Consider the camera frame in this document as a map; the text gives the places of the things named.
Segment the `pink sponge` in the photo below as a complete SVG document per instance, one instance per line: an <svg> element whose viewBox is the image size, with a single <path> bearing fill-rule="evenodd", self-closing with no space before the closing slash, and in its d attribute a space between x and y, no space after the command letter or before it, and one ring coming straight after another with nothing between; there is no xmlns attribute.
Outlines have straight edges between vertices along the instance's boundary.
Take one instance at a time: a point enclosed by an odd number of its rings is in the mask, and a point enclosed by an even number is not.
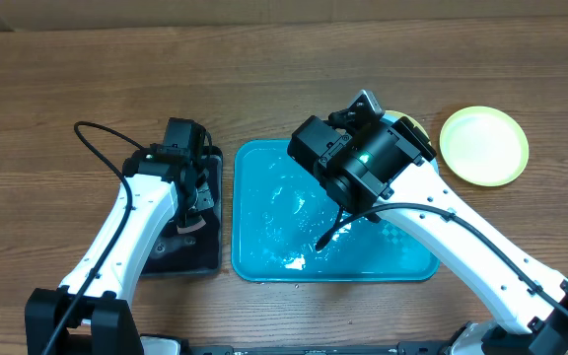
<svg viewBox="0 0 568 355"><path fill-rule="evenodd" d="M186 227L177 227L177 233L179 235L190 234L193 233L206 225L204 219L200 218L196 223L186 226Z"/></svg>

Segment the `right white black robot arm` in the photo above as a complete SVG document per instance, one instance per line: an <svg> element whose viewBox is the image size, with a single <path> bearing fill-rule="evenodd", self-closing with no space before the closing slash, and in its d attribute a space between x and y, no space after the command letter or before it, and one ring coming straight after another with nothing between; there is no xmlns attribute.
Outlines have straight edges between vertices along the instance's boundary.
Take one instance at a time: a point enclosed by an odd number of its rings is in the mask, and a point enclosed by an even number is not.
<svg viewBox="0 0 568 355"><path fill-rule="evenodd" d="M448 354L564 354L568 277L522 251L475 212L432 166L413 122L353 109L319 121L314 172L349 220L388 220L433 252L491 313L470 323Z"/></svg>

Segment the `yellow plate with blue stain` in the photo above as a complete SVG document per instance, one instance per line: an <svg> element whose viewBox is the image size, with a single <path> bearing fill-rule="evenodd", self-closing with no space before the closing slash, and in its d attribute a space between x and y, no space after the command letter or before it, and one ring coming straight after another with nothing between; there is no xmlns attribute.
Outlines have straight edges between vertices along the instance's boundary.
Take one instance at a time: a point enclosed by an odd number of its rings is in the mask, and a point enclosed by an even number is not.
<svg viewBox="0 0 568 355"><path fill-rule="evenodd" d="M490 106L469 106L453 113L441 129L439 146L455 175L487 187L518 178L530 157L528 138L519 123Z"/></svg>

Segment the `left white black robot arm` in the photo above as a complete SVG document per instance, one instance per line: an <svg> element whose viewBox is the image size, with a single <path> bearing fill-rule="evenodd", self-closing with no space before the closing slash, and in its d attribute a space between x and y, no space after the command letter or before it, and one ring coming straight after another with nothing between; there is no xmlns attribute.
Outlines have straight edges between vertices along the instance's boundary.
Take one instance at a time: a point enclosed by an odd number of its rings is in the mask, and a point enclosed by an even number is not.
<svg viewBox="0 0 568 355"><path fill-rule="evenodd" d="M220 149L200 157L137 151L93 243L55 290L25 307L31 354L187 354L186 341L142 334L131 305L142 276L209 276L222 261Z"/></svg>

